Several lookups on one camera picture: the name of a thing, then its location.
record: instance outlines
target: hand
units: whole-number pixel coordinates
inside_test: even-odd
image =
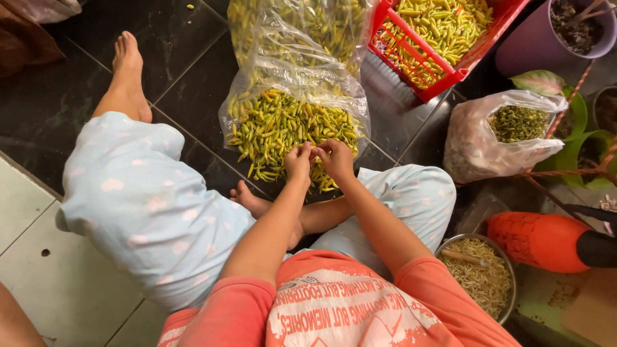
[[[311,143],[305,142],[302,146],[294,147],[285,156],[285,170],[287,180],[302,182],[306,189],[310,186],[309,170],[315,162],[315,156],[311,156]]]
[[[344,142],[330,139],[318,144],[313,152],[321,159],[326,172],[337,185],[350,178],[355,178],[354,157],[351,155],[351,149]]]

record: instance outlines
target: purple plant pot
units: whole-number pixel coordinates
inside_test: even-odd
[[[609,12],[595,18],[604,27],[604,36],[587,55],[570,51],[557,37],[550,22],[550,4],[547,0],[521,23],[498,48],[495,55],[497,70],[507,78],[532,70],[557,71],[580,59],[594,59],[608,53],[617,38],[617,19]],[[593,0],[575,0],[582,6]],[[605,1],[596,10],[607,9]]]

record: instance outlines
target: soil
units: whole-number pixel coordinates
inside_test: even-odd
[[[553,136],[559,140],[563,140],[572,134],[574,129],[574,113],[571,109],[568,109],[561,118],[561,122],[557,125],[557,129],[553,133]]]
[[[550,5],[550,21],[557,37],[572,52],[583,56],[589,53],[604,35],[602,25],[595,18],[569,25],[574,16],[584,9],[572,0],[554,0]]]
[[[600,129],[617,134],[617,88],[606,90],[598,96],[595,119]]]
[[[600,156],[602,155],[602,141],[595,138],[588,138],[581,145],[581,150],[578,156],[579,169],[593,169],[600,165]],[[582,181],[585,184],[595,180],[599,175],[581,175]]]

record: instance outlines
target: orange t-shirt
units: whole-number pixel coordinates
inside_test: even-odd
[[[158,346],[519,346],[435,257],[392,285],[342,254],[304,251],[276,282],[218,281],[201,308],[167,319]]]

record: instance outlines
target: light blue pajama pants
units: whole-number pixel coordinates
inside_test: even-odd
[[[255,219],[241,205],[206,190],[178,161],[184,137],[165,124],[107,112],[77,138],[63,175],[59,227],[88,237],[144,295],[170,311],[199,306],[227,257]],[[435,251],[456,197],[441,169],[406,165],[361,169],[358,179]],[[352,256],[388,278],[355,217],[311,247]]]

